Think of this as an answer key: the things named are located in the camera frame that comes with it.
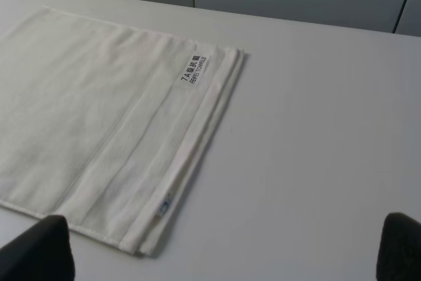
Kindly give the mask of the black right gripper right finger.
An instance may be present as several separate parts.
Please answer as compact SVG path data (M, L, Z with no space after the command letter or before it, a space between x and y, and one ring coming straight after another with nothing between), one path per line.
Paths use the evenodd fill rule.
M377 280L420 279L420 223L403 213L390 213L384 220Z

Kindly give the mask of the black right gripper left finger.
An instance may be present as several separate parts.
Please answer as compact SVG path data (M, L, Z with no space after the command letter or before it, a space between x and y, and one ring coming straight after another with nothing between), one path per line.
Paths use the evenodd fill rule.
M1 248L2 280L74 280L66 219L50 215Z

